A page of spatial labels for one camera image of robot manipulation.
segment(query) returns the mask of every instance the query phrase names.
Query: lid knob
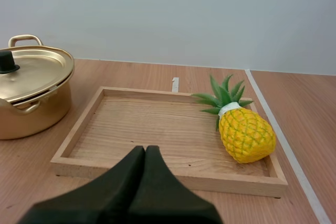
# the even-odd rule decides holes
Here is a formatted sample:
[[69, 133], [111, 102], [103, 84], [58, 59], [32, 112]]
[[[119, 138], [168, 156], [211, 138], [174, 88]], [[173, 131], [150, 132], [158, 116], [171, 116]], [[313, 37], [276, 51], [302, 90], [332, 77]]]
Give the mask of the lid knob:
[[19, 65], [15, 65], [11, 51], [0, 51], [0, 74], [15, 72], [19, 68]]

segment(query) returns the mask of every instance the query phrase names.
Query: table surface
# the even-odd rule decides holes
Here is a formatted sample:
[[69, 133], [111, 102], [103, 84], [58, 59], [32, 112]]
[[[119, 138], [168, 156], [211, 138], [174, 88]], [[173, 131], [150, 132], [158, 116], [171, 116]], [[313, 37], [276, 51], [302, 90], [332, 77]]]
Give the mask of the table surface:
[[[209, 74], [222, 80], [231, 73], [234, 74], [232, 82], [245, 79], [244, 96], [254, 99], [259, 114], [267, 118], [243, 70], [76, 60], [76, 71], [70, 82], [73, 106], [69, 113], [39, 134], [0, 141], [1, 223], [15, 223], [32, 204], [89, 181], [55, 176], [50, 160], [99, 86], [171, 91], [172, 79], [179, 77], [180, 92], [211, 92]], [[336, 161], [333, 155], [336, 77], [259, 71], [253, 71], [253, 76], [330, 220], [336, 222], [333, 212], [336, 177], [332, 167]], [[281, 199], [196, 193], [216, 206], [226, 224], [318, 223], [280, 144], [276, 153], [289, 184]]]

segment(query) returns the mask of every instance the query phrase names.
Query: white band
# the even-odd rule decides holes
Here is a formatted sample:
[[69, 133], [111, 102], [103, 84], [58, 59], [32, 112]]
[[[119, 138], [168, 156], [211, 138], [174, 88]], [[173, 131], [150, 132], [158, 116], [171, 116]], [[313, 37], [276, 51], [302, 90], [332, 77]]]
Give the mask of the white band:
[[219, 119], [222, 119], [222, 116], [228, 112], [229, 110], [235, 110], [235, 109], [239, 109], [241, 108], [238, 104], [238, 102], [231, 102], [227, 105], [225, 105], [224, 107], [221, 108], [221, 110], [219, 111], [218, 115], [219, 115]]

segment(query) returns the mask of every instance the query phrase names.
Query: pot handle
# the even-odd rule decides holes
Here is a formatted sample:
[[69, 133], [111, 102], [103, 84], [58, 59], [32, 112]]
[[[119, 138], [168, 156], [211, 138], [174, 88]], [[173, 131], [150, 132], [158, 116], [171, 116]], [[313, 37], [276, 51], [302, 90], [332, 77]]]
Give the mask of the pot handle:
[[24, 108], [24, 109], [18, 109], [16, 107], [14, 107], [13, 105], [11, 105], [9, 102], [7, 102], [6, 100], [0, 99], [0, 107], [5, 107], [7, 109], [9, 109], [11, 112], [19, 114], [19, 115], [26, 115], [29, 113], [34, 112], [35, 110], [38, 109], [38, 107], [40, 106], [41, 102], [40, 101], [35, 101], [33, 102], [29, 107]]
[[36, 36], [34, 35], [31, 35], [31, 34], [22, 34], [22, 35], [17, 35], [17, 36], [14, 36], [12, 38], [10, 38], [9, 42], [8, 42], [8, 46], [9, 47], [15, 47], [15, 44], [19, 41], [19, 40], [35, 40], [39, 46], [43, 46], [43, 43], [42, 41], [37, 38]]
[[41, 102], [40, 101], [36, 101], [36, 102], [33, 102], [29, 107], [27, 108], [24, 108], [24, 109], [18, 109], [18, 108], [15, 108], [14, 107], [14, 110], [15, 112], [19, 113], [19, 114], [22, 114], [22, 115], [26, 115], [26, 114], [29, 114], [29, 113], [32, 113], [34, 112], [35, 110], [38, 109], [38, 107], [40, 106]]

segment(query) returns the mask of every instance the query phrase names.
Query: pot lid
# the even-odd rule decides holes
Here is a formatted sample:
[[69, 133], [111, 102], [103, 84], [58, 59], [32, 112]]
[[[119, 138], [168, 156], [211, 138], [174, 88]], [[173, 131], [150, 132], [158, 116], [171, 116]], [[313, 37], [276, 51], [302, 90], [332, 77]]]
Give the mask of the pot lid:
[[74, 69], [67, 52], [45, 46], [0, 50], [0, 98], [17, 102], [53, 89]]

